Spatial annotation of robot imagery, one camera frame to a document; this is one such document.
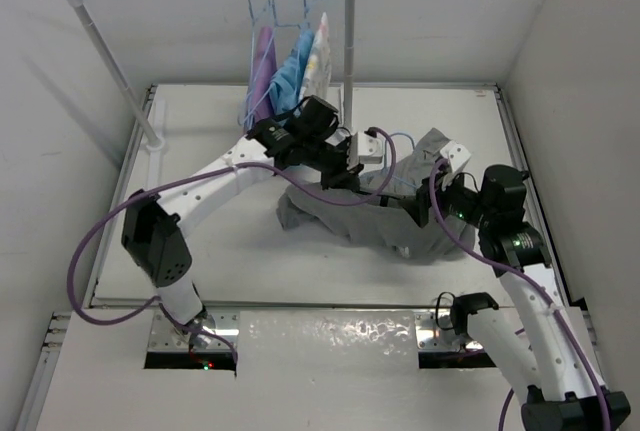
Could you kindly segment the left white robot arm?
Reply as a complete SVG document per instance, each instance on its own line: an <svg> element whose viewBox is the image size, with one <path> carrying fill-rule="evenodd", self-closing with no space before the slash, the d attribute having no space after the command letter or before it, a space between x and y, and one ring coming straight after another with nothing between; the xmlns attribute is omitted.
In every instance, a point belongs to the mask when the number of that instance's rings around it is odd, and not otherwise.
<svg viewBox="0 0 640 431"><path fill-rule="evenodd" d="M258 121L217 160L173 190L137 192L125 213L121 242L179 324L203 310L189 269L188 236L214 211L276 171L306 166L325 188L358 188L366 158L378 156L373 136L343 131L336 109L310 96L283 116Z"/></svg>

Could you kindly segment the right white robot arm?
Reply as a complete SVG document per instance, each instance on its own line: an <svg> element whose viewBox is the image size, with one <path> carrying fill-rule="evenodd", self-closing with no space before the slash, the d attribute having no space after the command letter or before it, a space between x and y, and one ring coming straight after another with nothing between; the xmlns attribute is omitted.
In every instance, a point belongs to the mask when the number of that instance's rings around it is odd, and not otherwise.
<svg viewBox="0 0 640 431"><path fill-rule="evenodd" d="M452 216L474 227L474 251L450 229L445 234L472 258L490 266L518 313L523 332L512 331L486 292L454 298L452 331L480 343L520 405L527 430L617 430L631 406L612 391L585 354L559 297L551 258L541 234L525 219L529 175L492 165L482 185L466 187L463 174L439 159L406 206L418 225L445 227Z"/></svg>

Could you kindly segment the light blue wire hanger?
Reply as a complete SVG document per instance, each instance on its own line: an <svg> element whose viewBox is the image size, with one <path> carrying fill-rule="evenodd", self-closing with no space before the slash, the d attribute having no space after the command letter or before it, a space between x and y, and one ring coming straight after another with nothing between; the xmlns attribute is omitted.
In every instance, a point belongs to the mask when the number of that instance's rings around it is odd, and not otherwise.
<svg viewBox="0 0 640 431"><path fill-rule="evenodd" d="M390 134L390 137L392 138L393 142L394 142L394 146L396 149L396 164L395 164L395 168L394 168L394 174L392 176L392 180L399 184L399 185L403 185L411 190L417 190L418 186L416 184L414 184L410 179L408 178L403 178L400 175L400 171L401 171L401 161L403 158L405 158L405 155L402 153L402 148L400 145L398 145L396 143L396 141L398 139L406 139L409 143L409 146L411 148L412 151L415 150L416 147L416 141L415 139L407 132L403 132L403 131L396 131ZM382 164L382 168L380 169L380 174L381 175L386 175L388 173L389 170L389 166L390 166L390 161L389 161L389 146L385 145L385 150L384 150L384 155L383 155L383 164Z"/></svg>

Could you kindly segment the grey t shirt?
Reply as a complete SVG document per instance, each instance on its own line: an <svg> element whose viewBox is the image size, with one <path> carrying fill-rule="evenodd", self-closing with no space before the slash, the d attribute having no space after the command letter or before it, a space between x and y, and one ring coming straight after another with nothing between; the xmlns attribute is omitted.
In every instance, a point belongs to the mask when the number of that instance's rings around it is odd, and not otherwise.
<svg viewBox="0 0 640 431"><path fill-rule="evenodd" d="M450 138L440 130L431 129L417 142L415 150L402 159L400 175L419 187L441 157L440 149L449 141ZM384 193L392 197L412 197L416 191L392 179L384 189ZM385 247L423 264L464 257L463 251L447 237L433 216L421 228L394 199L387 205L376 198L360 206L334 206L290 185L279 198L276 215L281 227L287 231L309 223L322 224L332 234L353 245Z"/></svg>

